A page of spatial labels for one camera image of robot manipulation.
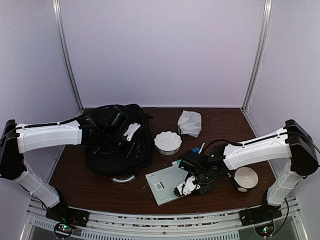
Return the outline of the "grey notebook with barcode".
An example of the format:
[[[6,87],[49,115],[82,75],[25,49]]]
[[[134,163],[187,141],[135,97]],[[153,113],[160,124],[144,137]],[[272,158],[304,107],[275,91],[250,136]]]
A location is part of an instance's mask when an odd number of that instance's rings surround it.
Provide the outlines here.
[[[187,171],[172,165],[170,167],[148,173],[145,175],[147,183],[152,191],[155,202],[158,206],[179,199],[174,195],[174,189],[191,177]]]

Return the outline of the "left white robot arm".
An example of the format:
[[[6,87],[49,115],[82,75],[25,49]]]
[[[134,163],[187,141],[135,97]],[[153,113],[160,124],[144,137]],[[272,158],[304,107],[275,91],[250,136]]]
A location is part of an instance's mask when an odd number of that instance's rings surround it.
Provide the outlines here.
[[[94,154],[108,148],[121,153],[126,160],[132,160],[143,152],[142,144],[135,140],[142,127],[136,120],[130,124],[125,120],[112,120],[105,127],[100,127],[90,117],[31,125],[8,120],[0,139],[0,176],[17,182],[61,222],[67,222],[72,218],[72,211],[62,193],[44,183],[33,172],[24,159],[24,153],[48,147],[86,144],[93,146]]]

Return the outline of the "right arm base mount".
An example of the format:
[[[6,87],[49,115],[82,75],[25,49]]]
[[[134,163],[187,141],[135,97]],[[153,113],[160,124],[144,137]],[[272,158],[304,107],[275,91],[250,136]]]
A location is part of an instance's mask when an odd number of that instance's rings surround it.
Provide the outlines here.
[[[253,226],[255,233],[262,238],[271,237],[276,231],[274,220],[282,216],[279,207],[259,206],[241,210],[239,218],[243,227]]]

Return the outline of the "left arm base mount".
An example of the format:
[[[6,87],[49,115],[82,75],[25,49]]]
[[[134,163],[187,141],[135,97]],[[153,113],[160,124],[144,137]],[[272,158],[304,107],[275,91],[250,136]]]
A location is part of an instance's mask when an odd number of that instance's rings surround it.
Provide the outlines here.
[[[90,213],[85,210],[66,208],[46,210],[45,217],[55,220],[53,233],[60,239],[69,238],[78,227],[86,227]]]

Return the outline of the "black student backpack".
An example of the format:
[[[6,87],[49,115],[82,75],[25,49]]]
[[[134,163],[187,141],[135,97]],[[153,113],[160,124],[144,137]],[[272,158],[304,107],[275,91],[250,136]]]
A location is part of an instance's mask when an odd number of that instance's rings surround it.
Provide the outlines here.
[[[134,180],[152,161],[153,143],[148,115],[135,103],[104,105],[84,114],[97,128],[87,137],[86,166],[114,182]]]

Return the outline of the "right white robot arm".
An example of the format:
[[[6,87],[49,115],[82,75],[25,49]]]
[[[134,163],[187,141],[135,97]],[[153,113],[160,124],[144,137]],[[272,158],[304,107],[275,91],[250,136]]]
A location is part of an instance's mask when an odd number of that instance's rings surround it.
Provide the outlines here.
[[[226,139],[213,140],[207,145],[210,155],[197,157],[195,178],[209,184],[223,170],[234,171],[251,164],[276,159],[287,159],[280,176],[266,191],[264,203],[256,210],[259,220],[268,220],[301,179],[319,168],[312,137],[293,119],[270,134],[242,142]]]

